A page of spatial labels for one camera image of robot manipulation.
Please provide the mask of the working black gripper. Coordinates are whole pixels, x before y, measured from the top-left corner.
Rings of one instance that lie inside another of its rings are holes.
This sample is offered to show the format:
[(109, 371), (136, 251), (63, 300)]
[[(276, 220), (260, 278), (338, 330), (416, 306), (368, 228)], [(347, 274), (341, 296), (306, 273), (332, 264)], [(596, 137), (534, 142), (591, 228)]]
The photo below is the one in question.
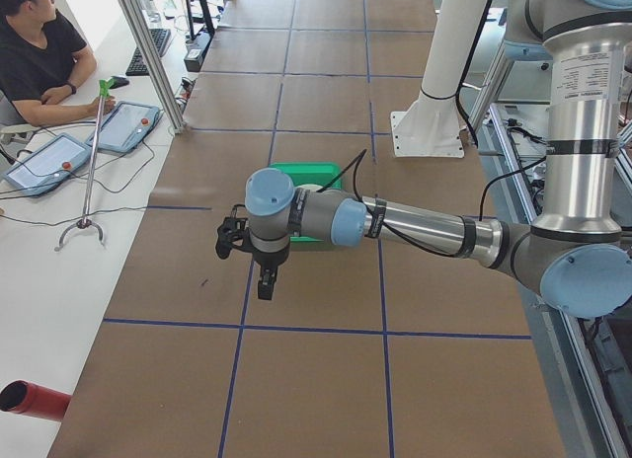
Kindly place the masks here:
[(277, 268), (284, 264), (290, 251), (290, 237), (281, 236), (276, 239), (263, 239), (250, 234), (253, 257), (260, 266), (257, 294), (260, 300), (272, 300), (277, 281)]

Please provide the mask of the working silver robot arm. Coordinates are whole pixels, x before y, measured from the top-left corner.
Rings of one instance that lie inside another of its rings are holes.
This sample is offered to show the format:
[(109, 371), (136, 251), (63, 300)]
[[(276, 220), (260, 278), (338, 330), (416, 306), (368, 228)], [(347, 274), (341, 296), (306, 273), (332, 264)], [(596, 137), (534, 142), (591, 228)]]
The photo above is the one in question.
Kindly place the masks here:
[(275, 169), (247, 182), (243, 247), (260, 266), (258, 295), (271, 299), (294, 236), (338, 246), (401, 241), (501, 271), (554, 309), (607, 315), (631, 296), (631, 259), (610, 214), (624, 49), (631, 0), (510, 0), (507, 43), (542, 44), (552, 59), (544, 204), (528, 224), (462, 216), (345, 191), (309, 191)]

